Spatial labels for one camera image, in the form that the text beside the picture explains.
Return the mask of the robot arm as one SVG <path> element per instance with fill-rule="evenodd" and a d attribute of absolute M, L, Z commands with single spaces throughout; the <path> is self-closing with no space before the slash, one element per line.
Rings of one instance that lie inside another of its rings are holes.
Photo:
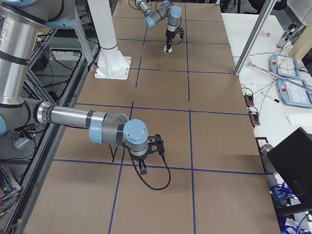
<path fill-rule="evenodd" d="M 181 27 L 182 17 L 181 8 L 174 5 L 169 0 L 164 0 L 159 9 L 153 9 L 147 0 L 135 0 L 135 8 L 130 4 L 135 10 L 142 12 L 145 16 L 145 21 L 148 27 L 154 27 L 157 23 L 163 19 L 168 19 L 167 29 L 166 29 L 166 45 L 164 46 L 164 52 L 170 53 L 172 51 L 172 44 L 178 45 L 184 39 L 185 31 Z"/>
<path fill-rule="evenodd" d="M 73 29 L 77 10 L 73 0 L 3 0 L 0 32 L 0 131 L 32 123 L 64 125 L 88 130 L 99 144 L 126 148 L 138 175 L 147 172 L 145 159 L 151 142 L 145 123 L 125 114 L 79 110 L 55 105 L 46 90 L 27 78 L 39 30 Z"/>

